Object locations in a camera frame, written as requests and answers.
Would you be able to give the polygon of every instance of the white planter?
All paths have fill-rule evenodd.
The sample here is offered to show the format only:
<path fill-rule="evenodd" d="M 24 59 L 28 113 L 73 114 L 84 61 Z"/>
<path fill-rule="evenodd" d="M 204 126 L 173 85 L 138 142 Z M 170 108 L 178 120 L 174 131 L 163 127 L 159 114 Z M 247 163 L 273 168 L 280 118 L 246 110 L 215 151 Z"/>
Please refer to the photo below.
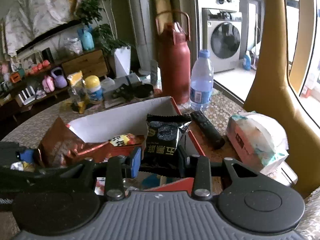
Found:
<path fill-rule="evenodd" d="M 114 56 L 109 56 L 108 61 L 117 78 L 129 75 L 131 47 L 122 47 L 120 49 L 116 49 Z"/>

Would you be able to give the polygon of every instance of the gray ribbed panel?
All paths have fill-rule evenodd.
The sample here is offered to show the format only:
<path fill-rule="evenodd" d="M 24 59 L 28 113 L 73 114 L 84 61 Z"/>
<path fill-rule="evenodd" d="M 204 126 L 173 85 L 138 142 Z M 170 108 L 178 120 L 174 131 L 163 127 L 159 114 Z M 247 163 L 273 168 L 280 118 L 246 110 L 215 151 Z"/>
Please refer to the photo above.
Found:
<path fill-rule="evenodd" d="M 73 233 L 48 237 L 22 231 L 15 237 L 15 240 L 138 239 L 303 240 L 294 231 L 279 236 L 239 231 L 221 219 L 211 203 L 193 200 L 186 192 L 139 191 L 132 191 L 124 200 L 107 202 L 96 219 Z"/>

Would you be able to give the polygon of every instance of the black remote control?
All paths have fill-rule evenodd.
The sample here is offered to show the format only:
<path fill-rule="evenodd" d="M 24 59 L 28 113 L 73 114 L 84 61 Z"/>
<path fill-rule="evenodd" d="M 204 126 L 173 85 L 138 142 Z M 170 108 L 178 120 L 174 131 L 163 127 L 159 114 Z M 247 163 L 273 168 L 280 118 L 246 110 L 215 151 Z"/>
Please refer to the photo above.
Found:
<path fill-rule="evenodd" d="M 201 131 L 204 133 L 215 150 L 218 150 L 224 146 L 225 140 L 201 111 L 192 112 L 190 116 L 192 120 L 195 121 L 200 127 Z"/>

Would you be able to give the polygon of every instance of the black snack package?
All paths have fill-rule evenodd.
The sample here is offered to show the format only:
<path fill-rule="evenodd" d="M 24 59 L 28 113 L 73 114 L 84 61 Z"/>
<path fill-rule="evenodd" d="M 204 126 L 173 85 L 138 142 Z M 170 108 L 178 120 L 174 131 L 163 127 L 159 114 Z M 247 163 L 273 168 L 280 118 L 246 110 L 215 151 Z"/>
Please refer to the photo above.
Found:
<path fill-rule="evenodd" d="M 148 114 L 148 136 L 140 170 L 167 177 L 179 177 L 179 156 L 176 149 L 190 123 L 189 114 L 175 116 Z"/>

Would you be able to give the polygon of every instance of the clear plastic container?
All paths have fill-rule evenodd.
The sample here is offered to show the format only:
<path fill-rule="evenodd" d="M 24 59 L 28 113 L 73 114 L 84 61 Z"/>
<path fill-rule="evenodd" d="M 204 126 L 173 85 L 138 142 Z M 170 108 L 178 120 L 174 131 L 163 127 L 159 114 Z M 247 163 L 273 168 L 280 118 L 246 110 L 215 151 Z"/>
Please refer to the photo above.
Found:
<path fill-rule="evenodd" d="M 213 67 L 208 50 L 200 50 L 191 72 L 190 105 L 193 110 L 207 108 L 213 87 Z"/>

